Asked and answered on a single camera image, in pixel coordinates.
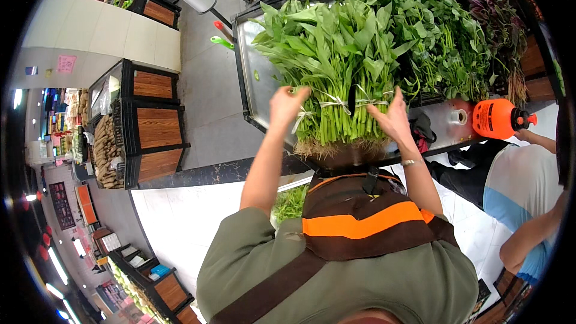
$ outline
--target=olive green shirt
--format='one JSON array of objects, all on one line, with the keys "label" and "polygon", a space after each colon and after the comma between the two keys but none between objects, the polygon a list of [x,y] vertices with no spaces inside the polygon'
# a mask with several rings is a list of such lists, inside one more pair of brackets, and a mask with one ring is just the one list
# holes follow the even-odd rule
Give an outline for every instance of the olive green shirt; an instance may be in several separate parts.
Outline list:
[{"label": "olive green shirt", "polygon": [[[222,220],[198,274],[198,307],[206,320],[304,251],[301,219],[284,220],[274,233],[261,209]],[[471,261],[451,244],[434,241],[377,258],[328,262],[256,323],[335,324],[381,308],[403,323],[460,324],[477,298]]]}]

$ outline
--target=person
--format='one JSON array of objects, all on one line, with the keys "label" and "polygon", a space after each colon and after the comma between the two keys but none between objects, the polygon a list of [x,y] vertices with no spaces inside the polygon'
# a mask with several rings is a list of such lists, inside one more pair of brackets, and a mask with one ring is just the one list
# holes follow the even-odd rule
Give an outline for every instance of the person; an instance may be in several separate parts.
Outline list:
[{"label": "person", "polygon": [[448,152],[451,165],[470,169],[426,164],[439,184],[513,232],[500,248],[500,259],[506,270],[534,285],[550,257],[567,192],[559,185],[556,142],[528,129],[514,135],[530,145],[488,139]]},{"label": "person", "polygon": [[410,132],[399,88],[387,114],[369,106],[398,143],[406,190],[371,169],[313,176],[302,218],[277,233],[284,137],[310,90],[282,87],[270,127],[244,184],[240,211],[222,220],[197,281],[209,323],[457,323],[478,298],[478,278],[443,215],[438,192]]}]

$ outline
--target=black pants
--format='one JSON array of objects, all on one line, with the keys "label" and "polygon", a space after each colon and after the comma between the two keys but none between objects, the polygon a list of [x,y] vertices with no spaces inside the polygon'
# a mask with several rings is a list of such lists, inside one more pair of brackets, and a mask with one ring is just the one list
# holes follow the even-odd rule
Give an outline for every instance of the black pants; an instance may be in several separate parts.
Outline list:
[{"label": "black pants", "polygon": [[494,157],[505,148],[509,142],[488,139],[484,144],[474,144],[468,150],[448,152],[448,158],[455,163],[461,163],[470,169],[454,169],[438,162],[426,162],[432,178],[446,188],[454,191],[462,198],[474,203],[484,210],[482,201],[484,186]]}]

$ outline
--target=orange stripe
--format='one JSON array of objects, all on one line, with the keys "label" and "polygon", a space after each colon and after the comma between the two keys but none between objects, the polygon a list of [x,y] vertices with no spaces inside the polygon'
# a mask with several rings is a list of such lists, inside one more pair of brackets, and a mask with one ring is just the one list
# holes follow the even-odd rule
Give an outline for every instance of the orange stripe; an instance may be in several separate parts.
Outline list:
[{"label": "orange stripe", "polygon": [[[364,172],[364,173],[360,173],[360,174],[345,174],[345,175],[334,176],[334,177],[332,177],[332,178],[326,179],[325,181],[322,181],[322,182],[314,185],[314,187],[313,187],[312,189],[309,189],[309,190],[308,190],[308,194],[310,194],[311,192],[315,191],[316,189],[318,189],[318,188],[321,187],[322,185],[331,183],[331,182],[335,181],[336,179],[340,179],[340,178],[344,178],[344,177],[351,178],[352,176],[366,176],[366,173]],[[387,175],[382,175],[382,174],[378,174],[378,176],[379,176],[380,178],[386,178],[386,179],[392,179],[392,180],[398,181],[398,179],[396,179],[396,178],[393,177],[393,176],[387,176]]]},{"label": "orange stripe", "polygon": [[423,220],[422,214],[413,201],[402,201],[362,220],[349,214],[302,218],[302,232],[310,236],[362,239],[410,220]]},{"label": "orange stripe", "polygon": [[434,214],[428,212],[426,209],[420,209],[420,213],[422,214],[422,217],[424,218],[426,224],[428,224],[432,219],[434,219]]}]

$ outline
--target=spray bottle nozzle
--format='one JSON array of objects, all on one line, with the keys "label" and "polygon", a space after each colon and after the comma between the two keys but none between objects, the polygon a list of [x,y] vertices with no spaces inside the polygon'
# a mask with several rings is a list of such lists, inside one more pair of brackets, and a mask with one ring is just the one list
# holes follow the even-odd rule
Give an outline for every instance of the spray bottle nozzle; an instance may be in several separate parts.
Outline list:
[{"label": "spray bottle nozzle", "polygon": [[534,125],[538,124],[538,117],[536,116],[536,113],[534,113],[528,117],[528,122],[532,123]]}]

